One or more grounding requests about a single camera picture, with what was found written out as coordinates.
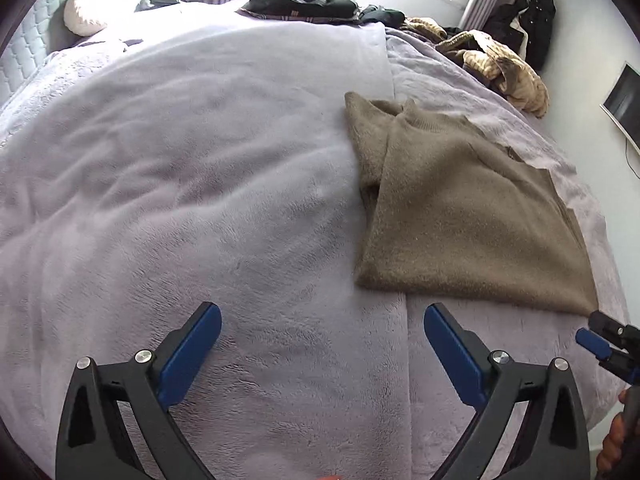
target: metal screw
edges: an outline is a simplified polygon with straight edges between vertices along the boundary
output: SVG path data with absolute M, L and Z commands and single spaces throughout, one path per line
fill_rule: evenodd
M 139 363 L 146 363 L 151 361 L 152 353 L 150 350 L 141 350 L 136 354 L 136 361 Z
M 505 352 L 504 350 L 496 350 L 491 354 L 491 359 L 493 359 L 498 364 L 503 365 L 509 361 L 510 357 L 509 354 L 507 354 L 507 352 Z
M 566 359 L 562 359 L 561 357 L 557 357 L 554 359 L 554 365 L 558 370 L 562 370 L 563 372 L 569 369 L 569 363 L 566 361 Z
M 84 370 L 90 364 L 91 364 L 91 358 L 90 357 L 81 357 L 81 358 L 78 359 L 78 362 L 76 363 L 76 368 L 78 368 L 79 370 Z

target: cable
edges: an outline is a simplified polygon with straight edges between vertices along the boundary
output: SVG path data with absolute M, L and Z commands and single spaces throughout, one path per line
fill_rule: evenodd
M 628 157 L 628 155 L 626 154 L 628 147 L 629 147 L 629 139 L 627 139 L 627 138 L 625 137 L 625 158 L 626 158 L 626 164 L 628 165 L 629 169 L 630 169 L 631 171 L 633 171 L 633 172 L 634 172 L 634 175 L 636 176 L 636 178 L 637 178 L 638 180 L 640 180 L 640 175 L 638 175 L 638 174 L 636 173 L 636 170 L 634 170 L 634 168 L 631 166 L 631 163 L 629 162 L 629 157 Z

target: pillow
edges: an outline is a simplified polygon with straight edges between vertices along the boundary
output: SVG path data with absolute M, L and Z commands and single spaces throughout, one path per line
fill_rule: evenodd
M 66 28 L 78 36 L 92 36 L 136 10 L 138 0 L 67 0 Z

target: headboard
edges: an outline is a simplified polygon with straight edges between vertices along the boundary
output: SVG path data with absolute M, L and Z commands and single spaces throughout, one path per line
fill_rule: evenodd
M 63 22 L 66 0 L 36 0 L 0 56 L 0 107 L 44 59 L 72 46 L 79 37 Z

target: human hand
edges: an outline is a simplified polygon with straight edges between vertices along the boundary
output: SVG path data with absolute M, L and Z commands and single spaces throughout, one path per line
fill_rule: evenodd
M 618 399 L 622 404 L 626 401 L 626 390 L 623 390 Z M 640 435 L 640 424 L 636 428 L 636 434 Z M 622 457 L 622 444 L 625 441 L 625 425 L 622 422 L 622 413 L 617 414 L 611 421 L 609 434 L 602 441 L 602 451 L 596 459 L 596 467 L 600 473 L 611 471 Z

